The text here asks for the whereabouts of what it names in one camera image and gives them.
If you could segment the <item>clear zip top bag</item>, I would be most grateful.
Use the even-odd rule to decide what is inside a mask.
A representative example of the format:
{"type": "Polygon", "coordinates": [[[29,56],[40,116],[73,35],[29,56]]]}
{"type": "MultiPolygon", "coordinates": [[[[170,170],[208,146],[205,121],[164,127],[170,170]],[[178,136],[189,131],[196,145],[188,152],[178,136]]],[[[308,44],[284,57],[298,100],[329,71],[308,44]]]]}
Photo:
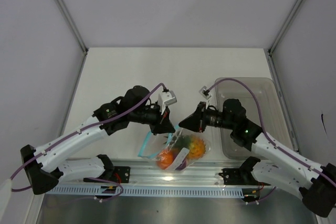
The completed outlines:
{"type": "Polygon", "coordinates": [[[176,126],[174,133],[154,135],[149,132],[138,152],[138,157],[161,170],[181,172],[204,158],[210,150],[210,142],[202,133],[176,126]]]}

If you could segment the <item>orange toy pumpkin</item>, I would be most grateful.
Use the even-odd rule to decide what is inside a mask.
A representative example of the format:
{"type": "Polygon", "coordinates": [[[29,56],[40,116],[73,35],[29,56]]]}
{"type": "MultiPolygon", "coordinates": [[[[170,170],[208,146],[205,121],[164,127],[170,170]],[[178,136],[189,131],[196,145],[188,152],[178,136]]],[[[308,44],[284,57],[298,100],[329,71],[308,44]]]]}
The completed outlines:
{"type": "Polygon", "coordinates": [[[167,169],[174,161],[174,154],[171,150],[161,151],[156,160],[156,165],[160,169],[167,169]]]}

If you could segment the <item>purple toy onion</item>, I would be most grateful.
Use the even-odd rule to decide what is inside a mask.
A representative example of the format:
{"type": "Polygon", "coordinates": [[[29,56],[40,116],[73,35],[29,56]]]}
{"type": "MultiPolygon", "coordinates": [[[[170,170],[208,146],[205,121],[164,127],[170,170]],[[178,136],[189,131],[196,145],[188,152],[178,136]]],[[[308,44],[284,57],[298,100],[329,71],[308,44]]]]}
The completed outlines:
{"type": "Polygon", "coordinates": [[[186,167],[187,167],[187,160],[184,159],[184,160],[182,161],[182,163],[179,164],[179,166],[178,166],[175,170],[177,170],[177,171],[181,171],[181,170],[184,170],[186,167]]]}

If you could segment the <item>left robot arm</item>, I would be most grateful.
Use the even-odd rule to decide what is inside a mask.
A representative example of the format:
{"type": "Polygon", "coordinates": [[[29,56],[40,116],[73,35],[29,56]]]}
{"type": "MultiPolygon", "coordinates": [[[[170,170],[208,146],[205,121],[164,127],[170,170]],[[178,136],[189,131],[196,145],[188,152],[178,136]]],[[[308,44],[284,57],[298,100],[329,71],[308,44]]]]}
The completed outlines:
{"type": "Polygon", "coordinates": [[[70,156],[126,129],[129,123],[148,125],[154,135],[174,133],[175,128],[169,119],[169,105],[177,102],[175,94],[164,88],[155,103],[150,103],[151,95],[147,88],[134,86],[124,96],[100,106],[68,135],[43,146],[24,146],[20,154],[33,193],[41,195],[60,182],[78,179],[86,182],[110,181],[114,176],[114,165],[107,155],[78,160],[70,160],[70,156]]]}

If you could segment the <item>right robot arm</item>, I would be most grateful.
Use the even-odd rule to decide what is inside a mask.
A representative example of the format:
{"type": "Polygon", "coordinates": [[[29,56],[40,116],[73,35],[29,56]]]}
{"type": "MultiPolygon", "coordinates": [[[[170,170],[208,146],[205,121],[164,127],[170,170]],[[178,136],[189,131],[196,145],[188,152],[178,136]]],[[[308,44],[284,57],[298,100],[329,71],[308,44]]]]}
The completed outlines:
{"type": "Polygon", "coordinates": [[[246,116],[246,109],[237,99],[227,99],[222,111],[209,109],[200,102],[194,113],[179,123],[179,127],[204,132],[206,127],[231,131],[230,137],[238,146],[262,156],[268,165],[249,157],[240,167],[240,179],[275,186],[299,198],[307,209],[322,218],[335,207],[335,166],[323,166],[287,148],[246,116]]]}

